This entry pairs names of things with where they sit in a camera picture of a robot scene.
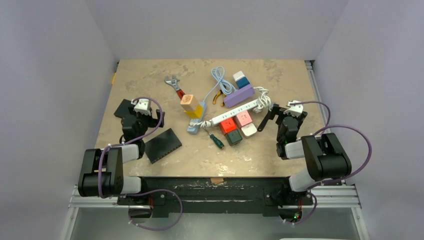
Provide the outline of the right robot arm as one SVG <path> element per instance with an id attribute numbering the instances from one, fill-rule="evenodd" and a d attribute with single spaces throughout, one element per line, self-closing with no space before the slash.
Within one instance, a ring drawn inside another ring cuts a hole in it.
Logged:
<path id="1" fill-rule="evenodd" d="M 352 171 L 350 159 L 334 133 L 298 138 L 307 116 L 308 113 L 303 111 L 301 104 L 284 108 L 273 103 L 257 129 L 261 132 L 269 120 L 277 118 L 277 156 L 282 160 L 305 160 L 306 167 L 290 176 L 288 185 L 280 191 L 282 200 L 288 204 L 298 200 L 301 192 L 311 189 L 313 185 L 323 180 L 346 177 Z"/>

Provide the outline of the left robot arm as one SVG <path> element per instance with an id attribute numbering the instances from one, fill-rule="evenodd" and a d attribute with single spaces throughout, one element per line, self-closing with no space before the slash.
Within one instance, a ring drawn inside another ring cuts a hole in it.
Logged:
<path id="1" fill-rule="evenodd" d="M 165 113 L 157 109 L 156 115 L 157 119 L 139 113 L 126 115 L 120 121 L 121 143 L 84 152 L 77 185 L 80 196 L 106 198 L 129 194 L 138 205 L 148 201 L 148 189 L 141 186 L 139 178 L 124 177 L 123 164 L 140 159 L 146 147 L 143 138 L 164 126 Z"/>

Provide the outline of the adjustable wrench red handle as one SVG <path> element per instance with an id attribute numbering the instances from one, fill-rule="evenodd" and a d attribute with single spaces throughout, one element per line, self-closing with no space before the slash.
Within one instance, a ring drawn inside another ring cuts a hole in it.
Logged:
<path id="1" fill-rule="evenodd" d="M 178 82 L 180 80 L 175 76 L 172 75 L 171 78 L 168 76 L 165 77 L 164 82 L 170 86 L 173 87 L 178 97 L 182 100 L 183 96 L 185 95 L 185 92 L 179 87 Z"/>

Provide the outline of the white power strip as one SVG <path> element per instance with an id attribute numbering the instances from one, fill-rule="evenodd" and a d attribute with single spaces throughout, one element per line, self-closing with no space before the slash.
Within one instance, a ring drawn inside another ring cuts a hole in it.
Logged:
<path id="1" fill-rule="evenodd" d="M 241 112 L 244 111 L 249 111 L 254 109 L 255 107 L 257 107 L 259 105 L 259 100 L 252 100 L 248 103 L 245 103 L 239 107 L 233 108 L 227 112 L 224 112 L 218 116 L 213 117 L 209 122 L 211 124 L 211 126 L 216 126 L 218 125 L 220 122 L 229 119 L 229 118 L 233 118 L 234 116 L 238 115 Z"/>

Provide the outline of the green handled screwdriver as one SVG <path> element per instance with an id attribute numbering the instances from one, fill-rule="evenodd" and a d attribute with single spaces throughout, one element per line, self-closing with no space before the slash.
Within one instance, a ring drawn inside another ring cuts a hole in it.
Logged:
<path id="1" fill-rule="evenodd" d="M 219 140 L 214 134 L 211 134 L 208 130 L 203 128 L 205 132 L 209 135 L 209 138 L 214 142 L 214 144 L 221 150 L 225 148 L 225 145 L 221 140 Z"/>

